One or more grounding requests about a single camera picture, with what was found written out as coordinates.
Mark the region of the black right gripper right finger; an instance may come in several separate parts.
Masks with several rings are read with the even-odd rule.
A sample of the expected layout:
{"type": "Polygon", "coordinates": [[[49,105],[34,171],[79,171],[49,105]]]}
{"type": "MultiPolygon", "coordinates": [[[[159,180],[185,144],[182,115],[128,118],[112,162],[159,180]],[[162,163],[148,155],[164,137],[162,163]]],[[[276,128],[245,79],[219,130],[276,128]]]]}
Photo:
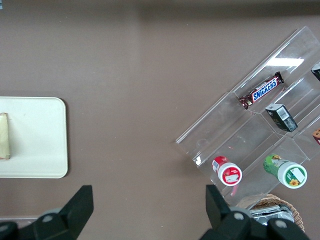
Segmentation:
{"type": "Polygon", "coordinates": [[[215,185],[207,185],[205,207],[211,228],[201,240],[308,240],[293,222],[273,218],[263,225],[242,210],[231,210],[215,185]]]}

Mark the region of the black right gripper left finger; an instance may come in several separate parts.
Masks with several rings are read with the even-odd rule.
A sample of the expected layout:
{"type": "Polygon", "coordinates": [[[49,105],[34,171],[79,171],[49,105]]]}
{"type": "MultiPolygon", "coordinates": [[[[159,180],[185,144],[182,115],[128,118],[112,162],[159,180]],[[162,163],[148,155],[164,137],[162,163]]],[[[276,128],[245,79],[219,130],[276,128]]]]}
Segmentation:
{"type": "Polygon", "coordinates": [[[0,223],[2,240],[76,240],[94,211],[93,188],[83,185],[59,210],[49,210],[19,228],[7,220],[0,223]]]}

